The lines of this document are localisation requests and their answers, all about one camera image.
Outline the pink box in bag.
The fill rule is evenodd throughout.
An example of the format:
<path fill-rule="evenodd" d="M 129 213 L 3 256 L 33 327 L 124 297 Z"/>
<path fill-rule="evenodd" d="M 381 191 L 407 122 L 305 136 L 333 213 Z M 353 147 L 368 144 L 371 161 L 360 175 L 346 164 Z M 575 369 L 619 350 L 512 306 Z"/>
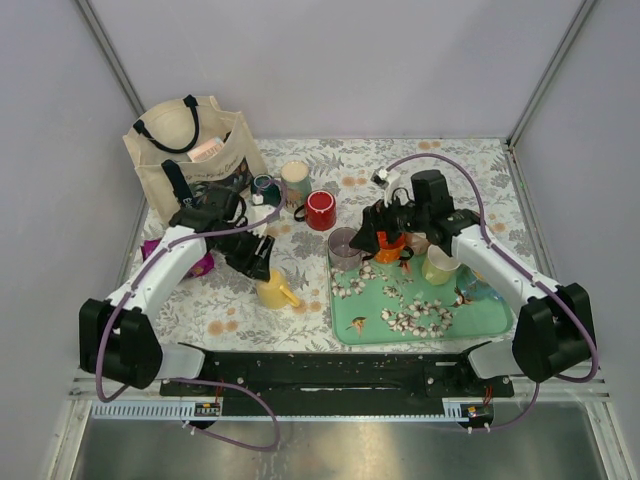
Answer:
<path fill-rule="evenodd" d="M 189 159 L 194 163 L 201 163 L 216 156 L 224 147 L 224 141 L 220 137 L 214 137 L 187 152 Z"/>

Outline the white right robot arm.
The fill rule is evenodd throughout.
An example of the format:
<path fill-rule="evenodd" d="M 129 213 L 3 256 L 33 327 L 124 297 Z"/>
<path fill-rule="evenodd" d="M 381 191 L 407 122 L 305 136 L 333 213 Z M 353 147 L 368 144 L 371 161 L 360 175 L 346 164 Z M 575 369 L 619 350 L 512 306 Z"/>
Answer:
<path fill-rule="evenodd" d="M 479 273 L 517 316 L 510 344 L 474 347 L 468 363 L 456 369 L 455 383 L 462 393 L 478 395 L 491 378 L 501 375 L 521 374 L 536 383 L 564 378 L 566 370 L 596 360 L 587 292 L 576 283 L 562 286 L 508 255 L 490 238 L 479 215 L 455 207 L 439 171 L 413 174 L 407 200 L 397 195 L 398 173 L 380 169 L 372 180 L 384 196 L 364 209 L 351 247 L 375 255 L 381 235 L 393 243 L 404 233 L 423 233 L 449 257 Z"/>

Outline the lime green mug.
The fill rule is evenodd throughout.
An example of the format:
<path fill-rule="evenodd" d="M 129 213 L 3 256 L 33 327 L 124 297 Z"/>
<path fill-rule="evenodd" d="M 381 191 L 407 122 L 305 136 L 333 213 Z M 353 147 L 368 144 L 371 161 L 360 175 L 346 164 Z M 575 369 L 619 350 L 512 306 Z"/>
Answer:
<path fill-rule="evenodd" d="M 446 284 L 454 277 L 460 262 L 448 256 L 440 247 L 430 245 L 422 265 L 422 276 L 431 285 Z"/>

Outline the yellow mug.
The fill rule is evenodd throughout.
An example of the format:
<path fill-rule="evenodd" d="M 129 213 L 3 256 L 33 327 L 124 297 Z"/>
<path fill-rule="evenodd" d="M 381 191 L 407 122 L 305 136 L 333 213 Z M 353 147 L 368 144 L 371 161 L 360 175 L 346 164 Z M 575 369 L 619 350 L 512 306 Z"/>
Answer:
<path fill-rule="evenodd" d="M 263 306 L 278 310 L 289 305 L 298 307 L 300 299 L 290 290 L 286 277 L 277 269 L 270 270 L 268 281 L 257 281 L 256 292 Z"/>

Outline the dark green mug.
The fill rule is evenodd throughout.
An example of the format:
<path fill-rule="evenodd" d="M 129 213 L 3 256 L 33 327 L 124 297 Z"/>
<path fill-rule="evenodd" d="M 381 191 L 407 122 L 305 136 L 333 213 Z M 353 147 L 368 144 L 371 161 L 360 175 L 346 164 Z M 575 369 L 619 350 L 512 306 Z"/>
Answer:
<path fill-rule="evenodd" d="M 251 194 L 260 195 L 263 203 L 277 207 L 281 202 L 281 192 L 276 180 L 269 174 L 257 175 L 251 183 Z"/>

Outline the small pale pink mug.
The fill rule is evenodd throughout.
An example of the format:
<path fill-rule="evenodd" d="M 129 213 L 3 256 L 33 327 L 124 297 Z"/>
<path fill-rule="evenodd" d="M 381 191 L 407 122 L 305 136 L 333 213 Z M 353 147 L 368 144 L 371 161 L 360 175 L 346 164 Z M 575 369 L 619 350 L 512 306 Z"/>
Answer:
<path fill-rule="evenodd" d="M 405 234 L 405 244 L 411 248 L 415 255 L 423 255 L 427 252 L 430 242 L 423 233 Z"/>

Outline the blue glazed mug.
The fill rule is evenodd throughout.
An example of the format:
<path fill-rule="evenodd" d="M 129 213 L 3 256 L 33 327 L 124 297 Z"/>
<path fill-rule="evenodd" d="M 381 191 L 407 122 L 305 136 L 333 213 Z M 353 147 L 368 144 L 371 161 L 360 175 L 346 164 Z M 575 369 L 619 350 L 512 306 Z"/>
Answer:
<path fill-rule="evenodd" d="M 464 299 L 471 302 L 483 299 L 503 300 L 502 296 L 487 283 L 482 275 L 466 265 L 462 265 L 457 274 L 456 287 Z"/>

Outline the green hummingbird tray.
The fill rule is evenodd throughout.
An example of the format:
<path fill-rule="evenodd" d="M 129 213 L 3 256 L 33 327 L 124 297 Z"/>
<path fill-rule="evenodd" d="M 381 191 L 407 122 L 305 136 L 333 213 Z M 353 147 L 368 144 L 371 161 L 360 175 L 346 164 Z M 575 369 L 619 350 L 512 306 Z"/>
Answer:
<path fill-rule="evenodd" d="M 465 300 L 456 287 L 458 268 L 446 284 L 422 276 L 425 255 L 406 263 L 365 261 L 358 269 L 329 265 L 331 325 L 348 346 L 494 337 L 508 332 L 513 314 L 504 300 Z"/>

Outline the cream floral mug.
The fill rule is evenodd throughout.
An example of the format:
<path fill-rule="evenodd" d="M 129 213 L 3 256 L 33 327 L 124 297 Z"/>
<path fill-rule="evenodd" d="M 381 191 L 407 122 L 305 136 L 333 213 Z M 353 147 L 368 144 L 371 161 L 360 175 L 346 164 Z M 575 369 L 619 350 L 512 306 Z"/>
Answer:
<path fill-rule="evenodd" d="M 311 193 L 309 167 L 302 161 L 290 161 L 281 168 L 281 179 L 286 185 L 285 209 L 294 213 Z"/>

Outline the beige canvas tote bag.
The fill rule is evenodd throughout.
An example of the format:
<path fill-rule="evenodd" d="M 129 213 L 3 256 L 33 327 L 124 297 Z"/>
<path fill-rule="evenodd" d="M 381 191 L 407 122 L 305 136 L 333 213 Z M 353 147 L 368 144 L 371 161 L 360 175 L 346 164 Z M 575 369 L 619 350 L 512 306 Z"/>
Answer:
<path fill-rule="evenodd" d="M 220 137 L 224 147 L 214 157 L 192 162 L 187 152 Z M 222 109 L 213 96 L 188 95 L 145 112 L 123 137 L 149 206 L 163 224 L 181 204 L 162 168 L 170 160 L 180 169 L 194 201 L 213 186 L 237 193 L 268 168 L 241 112 Z"/>

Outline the lilac mug black handle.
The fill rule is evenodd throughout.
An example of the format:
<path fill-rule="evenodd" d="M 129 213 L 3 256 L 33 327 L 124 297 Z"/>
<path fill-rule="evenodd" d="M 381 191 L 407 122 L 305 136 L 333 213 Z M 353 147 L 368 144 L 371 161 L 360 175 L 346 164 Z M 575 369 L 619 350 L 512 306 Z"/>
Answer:
<path fill-rule="evenodd" d="M 357 231 L 350 227 L 336 228 L 328 237 L 328 258 L 329 265 L 342 272 L 358 269 L 365 261 L 374 258 L 360 249 L 350 246 L 350 241 L 355 237 Z"/>

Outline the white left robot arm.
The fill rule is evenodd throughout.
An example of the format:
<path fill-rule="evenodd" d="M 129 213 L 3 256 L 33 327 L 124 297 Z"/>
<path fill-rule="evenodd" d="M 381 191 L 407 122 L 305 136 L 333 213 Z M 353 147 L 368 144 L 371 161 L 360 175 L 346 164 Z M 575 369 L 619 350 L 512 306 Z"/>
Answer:
<path fill-rule="evenodd" d="M 217 372 L 203 350 L 163 344 L 153 322 L 195 264 L 215 251 L 236 272 L 270 278 L 274 238 L 266 234 L 278 207 L 249 206 L 237 193 L 215 187 L 196 206 L 181 207 L 156 249 L 104 300 L 89 299 L 79 311 L 79 363 L 97 382 L 109 379 L 144 389 L 155 380 L 181 378 L 196 395 L 216 386 Z"/>

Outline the floral table mat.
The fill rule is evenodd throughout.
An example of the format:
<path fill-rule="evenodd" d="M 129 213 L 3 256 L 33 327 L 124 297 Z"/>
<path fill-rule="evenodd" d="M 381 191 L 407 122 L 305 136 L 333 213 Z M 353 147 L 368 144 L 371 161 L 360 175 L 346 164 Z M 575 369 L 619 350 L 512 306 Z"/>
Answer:
<path fill-rule="evenodd" d="M 338 226 L 352 228 L 358 227 L 362 209 L 380 195 L 370 181 L 376 169 L 415 153 L 444 155 L 473 177 L 496 238 L 530 266 L 536 264 L 498 139 L 261 140 L 258 146 L 272 175 L 289 161 L 308 165 L 313 187 L 330 191 L 338 201 Z M 331 322 L 327 233 L 315 232 L 287 213 L 268 232 L 276 239 L 271 264 L 285 274 L 300 306 L 264 307 L 254 283 L 217 260 L 209 274 L 181 282 L 164 304 L 155 325 L 161 341 L 216 351 L 344 350 Z"/>

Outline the purple snack packet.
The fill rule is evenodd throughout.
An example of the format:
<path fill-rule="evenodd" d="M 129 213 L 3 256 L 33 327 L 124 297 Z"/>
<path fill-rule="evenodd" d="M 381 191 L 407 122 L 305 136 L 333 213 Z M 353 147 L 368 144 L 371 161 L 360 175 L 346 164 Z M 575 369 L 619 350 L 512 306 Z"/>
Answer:
<path fill-rule="evenodd" d="M 147 260 L 161 243 L 160 239 L 144 240 L 140 246 L 142 260 Z M 215 268 L 213 255 L 208 252 L 185 274 L 184 279 L 202 277 Z"/>

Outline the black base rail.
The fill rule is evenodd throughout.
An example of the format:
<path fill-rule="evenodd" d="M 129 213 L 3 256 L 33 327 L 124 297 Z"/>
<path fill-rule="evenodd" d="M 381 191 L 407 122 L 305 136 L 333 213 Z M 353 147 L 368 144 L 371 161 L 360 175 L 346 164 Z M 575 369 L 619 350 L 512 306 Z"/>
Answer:
<path fill-rule="evenodd" d="M 503 375 L 481 379 L 468 354 L 281 353 L 205 354 L 198 384 L 171 381 L 163 397 L 218 397 L 226 416 L 261 416 L 247 388 L 280 417 L 426 416 L 445 399 L 511 398 Z"/>

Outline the red mug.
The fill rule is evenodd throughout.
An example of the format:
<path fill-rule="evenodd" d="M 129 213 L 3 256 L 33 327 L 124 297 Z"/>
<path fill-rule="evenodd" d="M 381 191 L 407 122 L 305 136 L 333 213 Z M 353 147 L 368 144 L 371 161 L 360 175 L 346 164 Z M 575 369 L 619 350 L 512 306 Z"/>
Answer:
<path fill-rule="evenodd" d="M 326 190 L 314 190 L 294 212 L 294 220 L 304 222 L 315 231 L 331 229 L 337 218 L 336 199 Z"/>

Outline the orange mug black handle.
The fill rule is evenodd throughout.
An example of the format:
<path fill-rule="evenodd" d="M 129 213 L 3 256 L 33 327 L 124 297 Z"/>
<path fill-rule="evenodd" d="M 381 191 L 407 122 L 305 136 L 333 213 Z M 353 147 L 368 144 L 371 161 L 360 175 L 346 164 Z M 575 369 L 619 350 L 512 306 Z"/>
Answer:
<path fill-rule="evenodd" d="M 373 260 L 377 263 L 391 264 L 399 262 L 403 264 L 414 256 L 414 250 L 407 244 L 405 233 L 401 233 L 395 241 L 391 242 L 387 233 L 378 231 L 377 240 L 379 251 L 373 256 Z"/>

